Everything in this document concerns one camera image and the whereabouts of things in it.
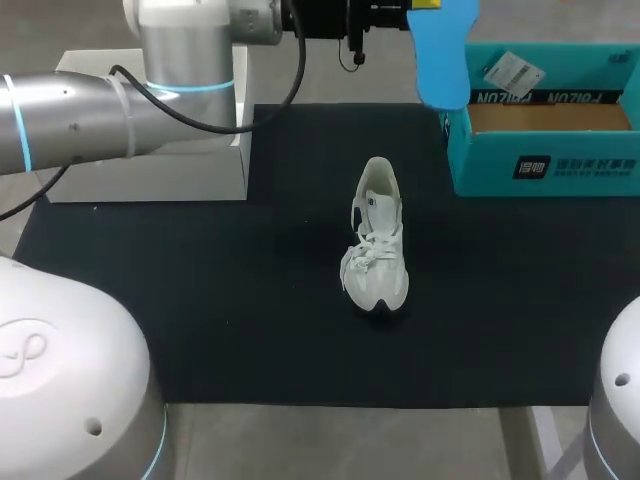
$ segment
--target silver robot arm segment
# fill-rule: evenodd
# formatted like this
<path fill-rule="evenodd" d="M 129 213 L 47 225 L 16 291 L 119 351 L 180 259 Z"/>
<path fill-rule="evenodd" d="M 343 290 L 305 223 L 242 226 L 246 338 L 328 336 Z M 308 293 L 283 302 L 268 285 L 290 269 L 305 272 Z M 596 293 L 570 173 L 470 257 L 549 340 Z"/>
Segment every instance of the silver robot arm segment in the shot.
<path fill-rule="evenodd" d="M 277 44 L 279 5 L 125 0 L 129 25 L 142 41 L 149 90 L 194 120 L 235 127 L 232 39 Z M 0 175 L 142 155 L 212 136 L 174 120 L 114 76 L 0 76 Z"/>

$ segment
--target white sneaker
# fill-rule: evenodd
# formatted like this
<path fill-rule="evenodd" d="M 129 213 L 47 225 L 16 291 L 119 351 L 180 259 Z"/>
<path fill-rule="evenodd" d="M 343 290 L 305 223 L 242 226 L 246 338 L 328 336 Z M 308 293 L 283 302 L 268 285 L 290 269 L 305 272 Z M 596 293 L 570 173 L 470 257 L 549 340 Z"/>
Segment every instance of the white sneaker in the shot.
<path fill-rule="evenodd" d="M 365 312 L 397 311 L 407 298 L 409 275 L 402 256 L 402 200 L 386 158 L 367 163 L 353 199 L 351 227 L 360 243 L 342 258 L 342 287 Z"/>

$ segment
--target shoe box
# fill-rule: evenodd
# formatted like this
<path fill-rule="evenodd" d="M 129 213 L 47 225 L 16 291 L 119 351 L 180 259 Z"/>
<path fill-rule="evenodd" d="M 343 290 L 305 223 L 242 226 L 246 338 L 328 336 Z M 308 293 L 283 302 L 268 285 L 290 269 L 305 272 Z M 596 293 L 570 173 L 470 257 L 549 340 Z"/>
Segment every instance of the shoe box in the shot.
<path fill-rule="evenodd" d="M 440 114 L 458 195 L 640 195 L 640 44 L 470 43 L 466 54 L 470 103 Z M 486 80 L 506 55 L 543 72 L 527 94 Z"/>

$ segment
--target gray floor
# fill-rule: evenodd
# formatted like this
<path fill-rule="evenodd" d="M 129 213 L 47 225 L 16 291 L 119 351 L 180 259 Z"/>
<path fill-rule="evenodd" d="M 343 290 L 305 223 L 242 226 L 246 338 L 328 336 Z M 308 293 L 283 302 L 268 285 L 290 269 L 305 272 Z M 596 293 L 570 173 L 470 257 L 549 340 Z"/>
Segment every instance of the gray floor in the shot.
<path fill-rule="evenodd" d="M 640 41 L 637 0 L 481 0 L 474 40 Z M 0 71 L 51 69 L 67 49 L 137 46 L 119 0 L 0 0 Z M 309 48 L 300 102 L 416 101 L 409 36 L 372 32 L 367 65 L 342 72 L 335 42 Z M 254 49 L 257 102 L 275 103 L 295 69 L 295 44 Z M 0 178 L 0 211 L 37 189 L 29 174 Z M 0 224 L 11 255 L 29 212 Z M 584 408 L 554 409 L 563 446 Z M 509 473 L 496 410 L 395 411 L 172 405 L 176 479 L 502 480 Z"/>

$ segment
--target white label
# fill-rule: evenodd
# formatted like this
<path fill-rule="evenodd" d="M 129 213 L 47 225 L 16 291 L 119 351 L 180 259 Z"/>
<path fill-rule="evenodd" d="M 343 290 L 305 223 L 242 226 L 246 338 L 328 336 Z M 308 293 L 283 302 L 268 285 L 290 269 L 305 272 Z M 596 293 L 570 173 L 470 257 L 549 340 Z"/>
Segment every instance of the white label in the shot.
<path fill-rule="evenodd" d="M 505 53 L 484 79 L 514 97 L 526 96 L 545 76 L 535 65 L 525 62 L 511 52 Z"/>

